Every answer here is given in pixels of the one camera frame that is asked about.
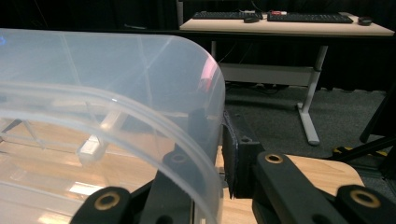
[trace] keyboard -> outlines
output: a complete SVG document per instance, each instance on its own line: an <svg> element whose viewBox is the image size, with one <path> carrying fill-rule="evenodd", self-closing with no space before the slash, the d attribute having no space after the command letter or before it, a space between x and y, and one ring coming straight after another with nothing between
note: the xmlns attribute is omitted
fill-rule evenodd
<svg viewBox="0 0 396 224"><path fill-rule="evenodd" d="M318 22L318 23L352 23L353 20L341 14L305 14L288 13L286 15L267 14L268 21L287 21L287 22Z"/></svg>
<svg viewBox="0 0 396 224"><path fill-rule="evenodd" d="M256 17L262 20L260 12L196 12L192 18L196 20L243 20L248 17Z"/></svg>

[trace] black mouse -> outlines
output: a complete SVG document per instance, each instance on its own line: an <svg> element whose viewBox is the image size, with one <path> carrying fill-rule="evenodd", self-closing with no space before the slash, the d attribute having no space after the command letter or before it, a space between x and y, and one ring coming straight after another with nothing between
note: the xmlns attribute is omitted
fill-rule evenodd
<svg viewBox="0 0 396 224"><path fill-rule="evenodd" d="M246 17L244 18L244 23L253 23L260 21L260 18L257 17Z"/></svg>
<svg viewBox="0 0 396 224"><path fill-rule="evenodd" d="M358 24L363 25L363 26L369 26L373 22L373 19L370 17L359 17L358 18Z"/></svg>

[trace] carpeted floor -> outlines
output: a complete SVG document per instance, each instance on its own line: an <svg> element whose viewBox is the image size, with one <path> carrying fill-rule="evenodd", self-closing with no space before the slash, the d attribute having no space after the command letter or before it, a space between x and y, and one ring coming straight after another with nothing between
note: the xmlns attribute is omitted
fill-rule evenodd
<svg viewBox="0 0 396 224"><path fill-rule="evenodd" d="M305 87L270 89L263 85L227 84L225 108L245 117L265 150L311 158L327 158L335 147L357 147L361 132L385 97L381 91L320 90L309 113L320 144L307 143L296 104L306 95ZM369 141L381 136L370 136ZM382 159L365 157L351 164L377 166ZM388 184L378 177L362 175L363 183L396 203Z"/></svg>

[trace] desk foot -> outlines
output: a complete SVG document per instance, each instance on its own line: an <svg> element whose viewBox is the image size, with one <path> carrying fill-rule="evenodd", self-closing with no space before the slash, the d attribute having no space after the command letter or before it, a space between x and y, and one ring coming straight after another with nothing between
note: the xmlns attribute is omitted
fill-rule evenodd
<svg viewBox="0 0 396 224"><path fill-rule="evenodd" d="M317 131L315 130L314 123L312 123L312 119L309 116L309 113L303 112L303 104L298 103L298 112L300 114L301 121L303 122L303 126L305 129L306 138L308 140L308 144L311 146L319 145L319 138L317 135Z"/></svg>

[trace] plastic container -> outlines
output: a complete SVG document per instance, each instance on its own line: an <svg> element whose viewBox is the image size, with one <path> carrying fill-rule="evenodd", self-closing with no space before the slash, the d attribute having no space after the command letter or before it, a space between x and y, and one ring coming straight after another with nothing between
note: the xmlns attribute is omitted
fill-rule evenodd
<svg viewBox="0 0 396 224"><path fill-rule="evenodd" d="M67 223L90 193L158 169L217 223L223 106L219 67L190 40L0 29L0 219ZM165 159L176 148L185 169Z"/></svg>

